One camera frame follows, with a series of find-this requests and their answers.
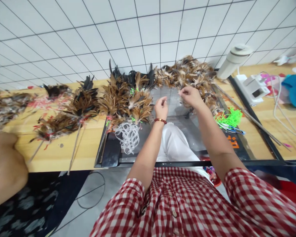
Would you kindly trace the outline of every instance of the power strip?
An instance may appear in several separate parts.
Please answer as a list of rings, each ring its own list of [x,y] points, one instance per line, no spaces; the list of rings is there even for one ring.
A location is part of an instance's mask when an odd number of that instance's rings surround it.
[[[234,80],[250,106],[262,103],[262,97],[270,93],[270,90],[264,83],[264,79],[260,75],[251,75],[249,78],[246,75],[237,75],[234,77]]]

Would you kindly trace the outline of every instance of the scissors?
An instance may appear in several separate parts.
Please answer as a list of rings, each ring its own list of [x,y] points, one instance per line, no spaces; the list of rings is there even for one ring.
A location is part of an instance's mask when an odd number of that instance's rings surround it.
[[[242,131],[238,128],[235,128],[233,126],[230,126],[228,124],[225,124],[225,123],[219,123],[218,124],[219,126],[221,126],[223,129],[229,131],[229,132],[232,132],[232,133],[239,133],[239,134],[242,134],[242,135],[245,135],[246,132],[245,131]]]

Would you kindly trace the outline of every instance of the hand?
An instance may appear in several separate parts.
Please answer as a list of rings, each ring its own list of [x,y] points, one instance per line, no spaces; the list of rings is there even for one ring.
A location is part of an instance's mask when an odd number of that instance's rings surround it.
[[[13,133],[0,133],[0,147],[13,147],[18,140],[18,137]]]
[[[181,96],[186,103],[191,105],[193,108],[197,109],[202,105],[205,105],[203,99],[201,98],[200,92],[193,87],[184,87],[180,92]]]
[[[167,120],[168,117],[168,105],[167,97],[162,97],[156,101],[155,112],[157,119]]]

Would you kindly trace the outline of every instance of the button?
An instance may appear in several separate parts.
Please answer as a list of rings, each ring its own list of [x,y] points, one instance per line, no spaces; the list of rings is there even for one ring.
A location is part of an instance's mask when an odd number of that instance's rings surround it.
[[[178,216],[178,214],[173,210],[172,211],[172,215],[174,216],[174,217],[177,217]]]

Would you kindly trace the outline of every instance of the white tiled ceiling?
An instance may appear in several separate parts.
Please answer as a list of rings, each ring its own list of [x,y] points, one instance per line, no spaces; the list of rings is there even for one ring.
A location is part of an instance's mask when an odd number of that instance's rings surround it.
[[[232,46],[244,65],[296,54],[296,0],[0,0],[0,89],[146,73],[192,54],[219,68]]]

